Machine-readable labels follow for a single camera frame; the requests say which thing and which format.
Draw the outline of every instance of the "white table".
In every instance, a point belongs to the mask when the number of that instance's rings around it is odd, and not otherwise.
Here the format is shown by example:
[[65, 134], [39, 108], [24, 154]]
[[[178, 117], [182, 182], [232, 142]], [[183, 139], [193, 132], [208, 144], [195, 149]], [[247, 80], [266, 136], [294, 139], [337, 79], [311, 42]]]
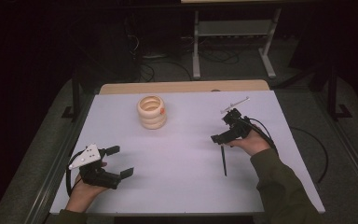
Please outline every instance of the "white table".
[[[99, 148], [119, 145], [118, 154], [104, 158], [108, 163], [104, 169], [114, 174], [135, 169], [116, 190], [100, 195], [89, 213], [191, 216], [263, 212], [249, 156], [237, 147], [226, 147], [224, 176], [220, 147], [210, 137], [228, 128], [220, 110], [246, 96], [251, 100], [237, 108], [243, 116], [267, 126], [282, 161], [295, 171], [316, 209], [324, 212], [273, 91], [157, 93], [165, 101], [168, 116], [158, 130], [147, 130], [138, 121], [136, 104], [146, 95], [149, 93], [110, 94], [94, 99], [75, 152], [92, 143]], [[77, 171], [72, 173], [74, 183]], [[63, 179], [50, 213], [59, 213], [67, 201]]]

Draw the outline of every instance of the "metal frame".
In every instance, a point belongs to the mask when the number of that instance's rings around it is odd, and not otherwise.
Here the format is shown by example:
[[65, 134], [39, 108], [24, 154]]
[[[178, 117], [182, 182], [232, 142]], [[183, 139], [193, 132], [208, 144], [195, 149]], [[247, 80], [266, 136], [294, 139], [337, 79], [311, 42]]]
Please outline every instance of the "metal frame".
[[[315, 96], [316, 103], [319, 105], [319, 107], [323, 108], [325, 105], [325, 101], [322, 95], [320, 93], [316, 93], [314, 96]], [[336, 121], [336, 118], [332, 118], [331, 113], [329, 111], [326, 111], [325, 109], [322, 109], [321, 111], [324, 113], [324, 116], [326, 117], [326, 121], [328, 122], [330, 127], [337, 134], [337, 137], [339, 141], [342, 143], [342, 145], [344, 146], [345, 151], [348, 153], [348, 157], [351, 161], [353, 171], [358, 176], [358, 153], [355, 147], [352, 145], [351, 141], [348, 139], [348, 136], [344, 133], [341, 126]]]
[[[275, 9], [272, 20], [263, 21], [200, 21], [199, 12], [196, 10], [194, 19], [194, 51], [193, 51], [193, 78], [200, 79], [200, 58], [199, 58], [199, 36], [211, 35], [266, 35], [267, 42], [258, 51], [261, 60], [266, 68], [269, 78], [275, 78], [276, 74], [269, 61], [269, 47], [275, 34], [278, 20], [281, 15], [281, 8]], [[222, 29], [222, 24], [226, 24], [231, 29]]]
[[36, 199], [34, 204], [30, 209], [27, 218], [24, 223], [40, 223], [44, 219], [43, 208], [48, 204], [49, 200], [54, 198], [56, 193], [56, 188], [62, 181], [62, 174], [65, 171], [65, 166], [69, 161], [69, 155], [72, 153], [73, 148], [77, 142], [77, 138], [80, 135], [80, 132], [83, 128], [86, 117], [89, 113], [94, 95], [86, 95], [85, 99], [82, 101], [83, 106], [79, 110], [78, 115], [76, 116], [76, 121], [72, 122], [72, 126], [69, 128], [66, 133], [65, 141], [62, 143], [59, 153], [56, 155], [51, 167], [48, 171], [48, 174], [37, 192]]

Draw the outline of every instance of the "hand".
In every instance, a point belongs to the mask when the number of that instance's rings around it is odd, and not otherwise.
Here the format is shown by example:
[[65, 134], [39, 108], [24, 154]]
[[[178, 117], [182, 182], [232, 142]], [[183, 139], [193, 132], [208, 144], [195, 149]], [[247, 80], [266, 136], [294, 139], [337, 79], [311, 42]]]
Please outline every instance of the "hand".
[[250, 156], [253, 156], [257, 152], [271, 148], [269, 143], [267, 143], [266, 140], [264, 140], [260, 134], [254, 130], [251, 130], [245, 138], [235, 139], [227, 143], [227, 145], [231, 147], [240, 147]]
[[99, 187], [99, 186], [92, 186], [86, 184], [81, 179], [80, 175], [77, 175], [76, 181], [77, 183], [74, 188], [72, 189], [72, 194], [69, 199], [68, 204], [66, 205], [65, 209], [72, 211], [83, 213], [90, 207], [94, 199], [102, 192], [107, 190], [108, 188]]

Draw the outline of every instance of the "green sleeve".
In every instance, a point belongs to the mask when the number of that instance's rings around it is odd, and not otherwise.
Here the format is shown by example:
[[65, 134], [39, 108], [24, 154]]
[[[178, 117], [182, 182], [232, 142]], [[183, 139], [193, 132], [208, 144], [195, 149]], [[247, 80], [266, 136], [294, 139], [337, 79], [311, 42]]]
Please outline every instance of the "green sleeve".
[[273, 149], [255, 154], [251, 162], [259, 177], [257, 189], [269, 223], [323, 223], [301, 181]]
[[57, 224], [86, 224], [87, 215], [68, 210], [61, 210], [58, 214]]

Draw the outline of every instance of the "metal rod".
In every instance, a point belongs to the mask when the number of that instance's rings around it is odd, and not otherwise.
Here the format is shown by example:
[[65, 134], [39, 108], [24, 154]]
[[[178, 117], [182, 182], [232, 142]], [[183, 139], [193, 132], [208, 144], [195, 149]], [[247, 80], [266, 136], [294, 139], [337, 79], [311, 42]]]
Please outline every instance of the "metal rod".
[[223, 168], [225, 169], [225, 176], [227, 176], [226, 157], [225, 157], [225, 147], [224, 147], [223, 145], [220, 145], [220, 148], [222, 149]]
[[278, 19], [279, 19], [280, 15], [281, 15], [281, 11], [282, 11], [281, 8], [277, 8], [275, 10], [274, 18], [272, 19], [271, 25], [268, 28], [267, 43], [266, 43], [266, 45], [264, 46], [264, 48], [262, 50], [263, 55], [267, 55], [269, 53], [269, 47], [271, 46], [271, 42], [272, 42], [272, 39], [273, 39], [274, 34], [275, 34], [275, 29], [276, 29], [276, 27], [278, 25]]

